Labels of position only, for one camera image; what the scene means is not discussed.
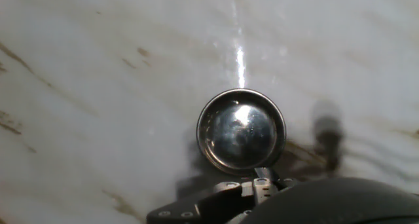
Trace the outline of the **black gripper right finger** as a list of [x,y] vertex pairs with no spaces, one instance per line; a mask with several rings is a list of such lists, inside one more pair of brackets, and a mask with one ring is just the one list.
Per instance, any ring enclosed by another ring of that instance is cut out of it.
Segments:
[[299,180],[290,177],[280,177],[273,168],[260,167],[255,169],[259,178],[269,179],[277,189],[293,187],[299,183]]

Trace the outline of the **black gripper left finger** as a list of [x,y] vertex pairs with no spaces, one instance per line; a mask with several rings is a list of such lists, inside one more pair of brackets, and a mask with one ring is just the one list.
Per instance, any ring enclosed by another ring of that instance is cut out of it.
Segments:
[[147,214],[147,224],[240,223],[253,209],[277,193],[267,178],[221,182]]

